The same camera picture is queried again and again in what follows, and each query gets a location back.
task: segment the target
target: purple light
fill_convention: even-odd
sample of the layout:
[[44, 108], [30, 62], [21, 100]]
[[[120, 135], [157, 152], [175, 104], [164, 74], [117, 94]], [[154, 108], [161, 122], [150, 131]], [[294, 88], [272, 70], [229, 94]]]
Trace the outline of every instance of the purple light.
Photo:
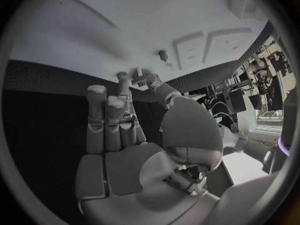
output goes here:
[[283, 144], [281, 137], [278, 139], [278, 146], [285, 155], [287, 155], [288, 157], [290, 156], [290, 151]]

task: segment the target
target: white surface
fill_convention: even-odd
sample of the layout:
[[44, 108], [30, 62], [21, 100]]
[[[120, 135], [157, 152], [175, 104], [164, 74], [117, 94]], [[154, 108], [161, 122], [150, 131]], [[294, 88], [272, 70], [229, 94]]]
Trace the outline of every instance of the white surface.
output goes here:
[[[32, 19], [16, 41], [11, 59], [113, 82], [117, 82], [118, 72], [132, 74], [141, 67], [169, 81], [236, 60], [255, 41], [267, 19], [240, 19], [228, 8], [229, 2], [47, 0], [32, 11]], [[183, 65], [181, 69], [176, 41], [198, 33], [203, 34], [196, 44], [198, 58], [194, 65]], [[220, 41], [208, 42], [216, 34], [221, 35]], [[167, 63], [160, 61], [159, 50], [167, 51]], [[206, 59], [199, 62], [205, 51]]]
[[262, 171], [263, 165], [259, 161], [243, 152], [226, 155], [223, 162], [235, 185], [268, 176]]

